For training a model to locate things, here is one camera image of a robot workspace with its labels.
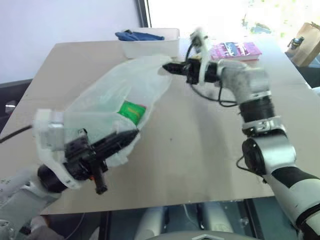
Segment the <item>translucent plastic bag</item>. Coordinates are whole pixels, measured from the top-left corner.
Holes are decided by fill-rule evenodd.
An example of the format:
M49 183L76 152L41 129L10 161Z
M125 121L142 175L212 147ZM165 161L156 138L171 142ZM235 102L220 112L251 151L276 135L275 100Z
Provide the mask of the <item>translucent plastic bag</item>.
M151 114L154 103L171 83L170 74L159 75L162 65L169 63L168 56L144 56L117 65L84 91L64 112L65 142L78 137L79 129L86 129L94 143L113 132L141 129ZM137 125L119 114L124 102L143 106L145 112ZM135 140L106 160L108 167L128 161Z

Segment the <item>pink book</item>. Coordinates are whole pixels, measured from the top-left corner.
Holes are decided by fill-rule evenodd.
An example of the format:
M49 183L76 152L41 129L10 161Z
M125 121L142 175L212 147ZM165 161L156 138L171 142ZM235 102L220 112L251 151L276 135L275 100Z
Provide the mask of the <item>pink book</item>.
M222 42L213 45L211 59L230 59L238 61L257 60L262 54L253 42Z

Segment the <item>white container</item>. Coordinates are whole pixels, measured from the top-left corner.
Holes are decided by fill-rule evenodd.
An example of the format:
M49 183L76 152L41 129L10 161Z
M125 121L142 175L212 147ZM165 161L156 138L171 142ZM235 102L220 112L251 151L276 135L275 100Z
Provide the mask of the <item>white container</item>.
M124 55L128 59L157 54L162 54L173 58L179 56L180 31L178 28L139 27L130 29L130 31L164 36L164 40L121 41Z

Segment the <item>blue cloth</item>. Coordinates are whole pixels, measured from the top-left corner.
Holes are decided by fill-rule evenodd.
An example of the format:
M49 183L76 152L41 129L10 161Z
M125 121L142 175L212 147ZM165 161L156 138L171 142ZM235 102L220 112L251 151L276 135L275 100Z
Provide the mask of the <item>blue cloth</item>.
M157 36L143 32L116 32L115 35L120 41L160 41L165 40L164 36Z

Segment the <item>wooden table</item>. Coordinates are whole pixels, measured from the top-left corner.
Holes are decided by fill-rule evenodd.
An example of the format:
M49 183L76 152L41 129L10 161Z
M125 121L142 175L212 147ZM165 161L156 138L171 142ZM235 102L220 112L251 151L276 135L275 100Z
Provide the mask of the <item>wooden table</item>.
M282 116L297 152L297 165L320 176L320 98L308 89L290 60L270 38L257 39L263 52L252 65L264 67L276 113ZM181 53L187 48L181 42ZM2 136L32 122L39 108L64 110L112 67L126 61L118 41L57 44L33 79ZM205 89L217 96L217 89ZM232 97L226 90L224 98ZM155 105L129 162L109 170L109 191L93 182L67 190L44 213L108 211L205 201L271 196L261 179L236 168L242 155L242 119L237 107L222 108L200 98L174 76ZM3 177L40 161L31 131L0 145Z

